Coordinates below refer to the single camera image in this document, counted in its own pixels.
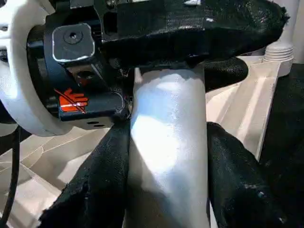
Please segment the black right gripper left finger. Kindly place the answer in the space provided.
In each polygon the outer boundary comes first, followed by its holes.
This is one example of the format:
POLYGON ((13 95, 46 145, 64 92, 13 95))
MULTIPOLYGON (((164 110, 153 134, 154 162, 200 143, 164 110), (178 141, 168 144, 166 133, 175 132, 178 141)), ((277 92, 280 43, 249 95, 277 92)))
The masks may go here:
POLYGON ((39 218, 41 228, 120 228, 129 169, 130 124, 115 124, 39 218))

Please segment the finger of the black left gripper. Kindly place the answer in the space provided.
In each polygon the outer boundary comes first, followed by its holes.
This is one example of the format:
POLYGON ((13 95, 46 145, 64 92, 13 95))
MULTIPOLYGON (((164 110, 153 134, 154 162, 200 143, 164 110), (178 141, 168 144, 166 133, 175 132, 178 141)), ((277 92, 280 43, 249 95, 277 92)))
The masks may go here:
POLYGON ((237 57, 207 62, 203 64, 203 67, 207 93, 241 82, 248 75, 247 64, 237 57))
POLYGON ((120 67, 193 67, 277 41, 289 20, 268 0, 148 0, 119 4, 117 35, 103 42, 120 67))

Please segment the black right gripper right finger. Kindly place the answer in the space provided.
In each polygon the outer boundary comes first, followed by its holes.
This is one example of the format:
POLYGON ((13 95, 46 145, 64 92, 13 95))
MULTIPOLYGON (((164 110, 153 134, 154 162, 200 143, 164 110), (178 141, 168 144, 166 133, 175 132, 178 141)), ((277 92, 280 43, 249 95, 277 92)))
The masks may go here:
POLYGON ((254 155, 219 124, 208 122, 209 199, 219 228, 287 228, 254 155))

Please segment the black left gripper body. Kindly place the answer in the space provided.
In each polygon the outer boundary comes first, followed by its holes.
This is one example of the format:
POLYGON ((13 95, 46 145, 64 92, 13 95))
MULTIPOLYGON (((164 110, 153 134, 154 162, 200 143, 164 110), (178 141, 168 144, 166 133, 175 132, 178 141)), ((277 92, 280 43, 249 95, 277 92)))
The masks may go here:
POLYGON ((27 38, 34 88, 60 122, 91 130, 129 119, 127 71, 104 49, 117 30, 116 1, 53 0, 55 11, 27 38))

